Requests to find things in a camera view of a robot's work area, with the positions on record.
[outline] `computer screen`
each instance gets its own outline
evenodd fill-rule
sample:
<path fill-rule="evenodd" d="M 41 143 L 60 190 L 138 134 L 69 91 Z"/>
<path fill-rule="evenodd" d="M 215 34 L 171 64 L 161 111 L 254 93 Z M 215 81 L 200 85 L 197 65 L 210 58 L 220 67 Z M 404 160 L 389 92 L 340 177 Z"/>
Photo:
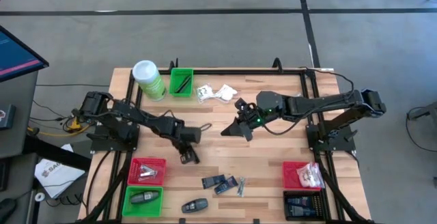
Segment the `computer screen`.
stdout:
<path fill-rule="evenodd" d="M 47 66 L 46 60 L 0 26 L 0 82 Z"/>

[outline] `green bin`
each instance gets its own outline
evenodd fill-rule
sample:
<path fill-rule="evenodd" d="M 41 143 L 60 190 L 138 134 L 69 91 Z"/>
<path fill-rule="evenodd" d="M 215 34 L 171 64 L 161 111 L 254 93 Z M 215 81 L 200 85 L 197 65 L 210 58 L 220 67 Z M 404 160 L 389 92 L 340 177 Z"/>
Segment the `green bin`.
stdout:
<path fill-rule="evenodd" d="M 185 97 L 191 96 L 193 91 L 193 69 L 192 68 L 173 68 L 171 69 L 170 75 L 170 90 L 169 93 L 175 97 Z M 180 93 L 176 93 L 176 89 L 182 84 L 185 77 L 191 76 L 191 80 L 188 82 L 187 86 Z"/>
<path fill-rule="evenodd" d="M 145 204 L 131 204 L 130 197 L 144 191 L 158 191 L 159 197 Z M 163 188 L 160 186 L 128 186 L 123 204 L 123 216 L 160 217 L 163 208 Z"/>

